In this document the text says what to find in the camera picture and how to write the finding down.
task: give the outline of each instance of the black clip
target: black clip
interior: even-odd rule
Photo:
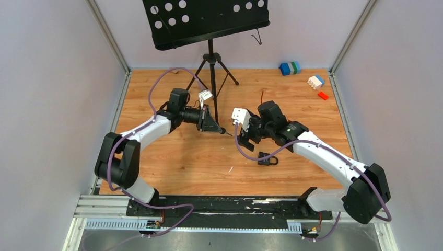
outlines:
[[[263,158],[265,156],[268,156],[269,153],[264,153],[264,152],[259,152],[259,158]],[[270,159],[275,159],[275,163],[271,163]],[[262,165],[262,166],[275,166],[278,164],[278,158],[275,156],[271,156],[270,158],[264,159],[262,161],[257,161],[258,165]]]
[[[251,36],[255,38],[255,40],[257,41],[257,43],[259,43],[259,45],[262,45],[262,38],[260,38],[260,32],[259,32],[258,29],[256,29],[256,30],[257,30],[257,33],[259,34],[259,39],[260,39],[260,41],[259,41],[259,39],[257,39],[254,35],[251,35]]]

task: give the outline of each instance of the music stand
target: music stand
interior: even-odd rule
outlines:
[[[215,121],[218,123],[217,96],[228,76],[236,85],[238,81],[224,65],[220,54],[214,52],[213,39],[268,26],[267,0],[143,0],[143,5],[157,50],[208,41],[208,54],[203,55],[195,75],[206,62],[209,63]],[[227,73],[219,91],[215,83],[216,62]]]

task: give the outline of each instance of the hook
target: hook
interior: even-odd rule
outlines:
[[[257,30],[257,33],[259,34],[259,39],[260,39],[260,41],[259,41],[259,39],[257,39],[254,35],[251,35],[251,36],[255,38],[255,40],[257,41],[257,43],[259,43],[259,45],[262,45],[262,39],[260,38],[260,32],[259,32],[258,29],[256,29],[256,30]]]

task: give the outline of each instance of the black mounting plate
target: black mounting plate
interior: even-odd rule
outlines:
[[[193,213],[180,227],[286,229],[287,220],[318,220],[319,214],[303,210],[306,202],[289,196],[160,196],[156,206],[190,203]],[[189,208],[164,211],[165,222],[170,227],[177,223]],[[162,216],[163,212],[151,210],[129,200],[127,216]],[[321,212],[322,219],[331,220],[332,214]]]

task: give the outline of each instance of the white wall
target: white wall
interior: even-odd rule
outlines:
[[[96,1],[132,68],[197,68],[207,53],[206,42],[156,50],[142,0]],[[366,2],[270,0],[271,24],[260,29],[261,46],[251,37],[257,36],[254,30],[217,38],[214,48],[229,68],[276,68],[294,60],[302,67],[330,67]]]
[[[401,251],[441,250],[443,3],[379,1],[337,73],[363,161],[384,167]]]
[[[124,73],[85,1],[2,1],[0,34],[0,250],[61,250]]]

